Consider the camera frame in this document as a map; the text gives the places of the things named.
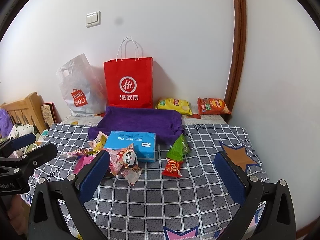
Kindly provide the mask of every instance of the wooden bed frame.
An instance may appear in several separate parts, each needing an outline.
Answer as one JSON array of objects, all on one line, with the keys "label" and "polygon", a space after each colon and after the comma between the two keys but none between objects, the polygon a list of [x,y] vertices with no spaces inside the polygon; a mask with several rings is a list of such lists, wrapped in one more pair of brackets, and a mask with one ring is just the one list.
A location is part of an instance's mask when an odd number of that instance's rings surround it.
[{"label": "wooden bed frame", "polygon": [[9,104],[2,104],[0,108],[5,109],[13,122],[35,125],[39,132],[47,129],[41,112],[41,100],[36,92],[31,93],[25,99]]}]

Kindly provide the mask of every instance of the blue tissue package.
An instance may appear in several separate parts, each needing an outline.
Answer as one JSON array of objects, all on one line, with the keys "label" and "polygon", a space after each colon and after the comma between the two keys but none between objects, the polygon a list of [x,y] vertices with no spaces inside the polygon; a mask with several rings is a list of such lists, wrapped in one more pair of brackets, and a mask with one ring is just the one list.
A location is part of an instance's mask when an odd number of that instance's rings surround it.
[{"label": "blue tissue package", "polygon": [[133,143],[138,161],[155,162],[156,134],[150,132],[112,131],[104,148],[121,149]]}]

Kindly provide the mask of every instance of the human hand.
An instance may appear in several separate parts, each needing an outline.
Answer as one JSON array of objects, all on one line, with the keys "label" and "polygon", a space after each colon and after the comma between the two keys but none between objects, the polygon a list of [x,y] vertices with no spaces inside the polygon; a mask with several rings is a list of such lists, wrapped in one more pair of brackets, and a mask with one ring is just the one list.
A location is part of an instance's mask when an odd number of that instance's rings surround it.
[{"label": "human hand", "polygon": [[27,223],[24,217],[24,209],[22,207],[22,198],[20,195],[14,195],[11,200],[11,207],[7,214],[10,219],[10,223],[18,235],[26,233]]}]

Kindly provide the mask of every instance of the white circle logo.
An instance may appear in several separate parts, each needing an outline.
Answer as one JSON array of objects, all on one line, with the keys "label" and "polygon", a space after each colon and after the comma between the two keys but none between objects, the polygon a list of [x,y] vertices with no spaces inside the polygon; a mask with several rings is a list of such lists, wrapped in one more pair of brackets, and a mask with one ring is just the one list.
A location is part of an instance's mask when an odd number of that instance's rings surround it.
[{"label": "white circle logo", "polygon": [[119,82],[119,87],[122,92],[131,94],[137,89],[137,83],[132,77],[123,77]]}]

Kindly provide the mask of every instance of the patterned table mat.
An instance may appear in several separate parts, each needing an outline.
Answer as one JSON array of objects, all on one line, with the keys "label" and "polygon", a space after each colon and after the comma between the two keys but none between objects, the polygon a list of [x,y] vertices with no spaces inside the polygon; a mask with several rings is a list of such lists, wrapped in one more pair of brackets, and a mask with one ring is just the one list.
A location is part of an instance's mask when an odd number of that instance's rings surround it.
[{"label": "patterned table mat", "polygon": [[[29,180],[31,190],[23,195],[32,201],[36,181],[41,177],[57,180],[71,174],[77,160],[59,155],[78,148],[89,148],[89,126],[53,124],[43,144],[57,146],[58,156],[36,169]],[[247,132],[227,124],[184,125],[185,138],[191,152],[181,168],[182,178],[161,174],[167,161],[167,145],[157,145],[155,163],[139,163],[142,175],[135,186],[122,177],[104,177],[91,201],[85,203],[90,215],[103,233],[111,239],[170,240],[177,234],[197,239],[216,238],[235,215],[234,203],[212,164],[221,150],[219,141],[233,147],[245,145],[248,155],[260,165],[249,166],[248,174],[261,181],[268,177],[256,155]],[[64,202],[60,206],[66,222],[74,227]],[[258,222],[261,203],[251,226]]]}]

